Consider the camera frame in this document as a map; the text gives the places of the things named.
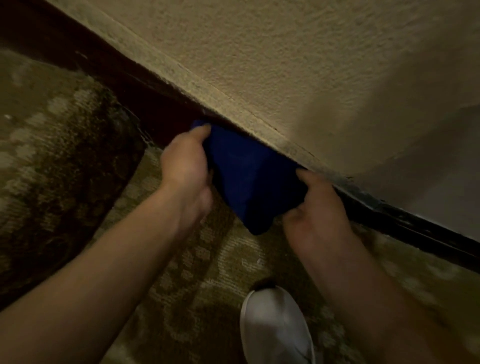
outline dark baseboard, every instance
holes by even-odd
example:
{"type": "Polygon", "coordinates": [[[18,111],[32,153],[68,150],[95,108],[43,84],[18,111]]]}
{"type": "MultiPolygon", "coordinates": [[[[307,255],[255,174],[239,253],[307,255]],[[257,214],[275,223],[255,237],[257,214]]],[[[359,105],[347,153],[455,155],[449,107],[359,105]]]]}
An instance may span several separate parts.
{"type": "MultiPolygon", "coordinates": [[[[187,131],[195,119],[208,118],[238,130],[44,0],[0,3],[0,45],[98,79],[160,146],[187,131]]],[[[365,206],[339,194],[352,221],[480,272],[480,243],[475,240],[388,204],[365,206]]]]}

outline textured wall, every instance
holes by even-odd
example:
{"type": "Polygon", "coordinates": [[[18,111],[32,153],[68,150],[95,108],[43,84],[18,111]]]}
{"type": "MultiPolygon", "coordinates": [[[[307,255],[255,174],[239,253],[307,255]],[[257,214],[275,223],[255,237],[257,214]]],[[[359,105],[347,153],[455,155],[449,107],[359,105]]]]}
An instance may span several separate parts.
{"type": "Polygon", "coordinates": [[[50,0],[308,167],[395,156],[480,102],[475,0],[50,0]]]}

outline white shoe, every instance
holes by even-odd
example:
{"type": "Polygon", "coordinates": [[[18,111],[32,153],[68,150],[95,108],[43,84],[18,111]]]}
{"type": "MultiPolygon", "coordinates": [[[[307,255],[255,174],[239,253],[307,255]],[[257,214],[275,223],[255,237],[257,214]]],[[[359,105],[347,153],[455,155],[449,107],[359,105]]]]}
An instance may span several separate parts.
{"type": "Polygon", "coordinates": [[[248,364],[314,364],[312,337],[300,308],[280,287],[248,294],[240,314],[248,364]]]}

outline forearm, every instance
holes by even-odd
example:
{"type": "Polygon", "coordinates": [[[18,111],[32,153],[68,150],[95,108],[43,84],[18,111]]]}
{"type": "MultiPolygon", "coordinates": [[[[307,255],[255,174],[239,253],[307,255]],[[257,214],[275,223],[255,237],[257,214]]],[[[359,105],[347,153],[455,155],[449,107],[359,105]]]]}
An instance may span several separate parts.
{"type": "Polygon", "coordinates": [[[92,248],[5,309],[2,360],[97,362],[168,261],[180,213],[179,197],[161,188],[92,248]]]}
{"type": "Polygon", "coordinates": [[[476,363],[384,274],[357,237],[315,244],[300,259],[372,362],[476,363]]]}

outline blue cloth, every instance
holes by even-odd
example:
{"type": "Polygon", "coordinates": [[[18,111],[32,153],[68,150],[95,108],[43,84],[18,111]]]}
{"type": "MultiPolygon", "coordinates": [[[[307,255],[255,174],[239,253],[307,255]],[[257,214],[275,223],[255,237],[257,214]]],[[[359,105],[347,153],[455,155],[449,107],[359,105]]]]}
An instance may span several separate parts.
{"type": "MultiPolygon", "coordinates": [[[[192,128],[206,123],[197,120],[192,128]]],[[[260,142],[212,125],[204,149],[213,185],[253,235],[303,202],[307,186],[295,173],[301,166],[260,142]]]]}

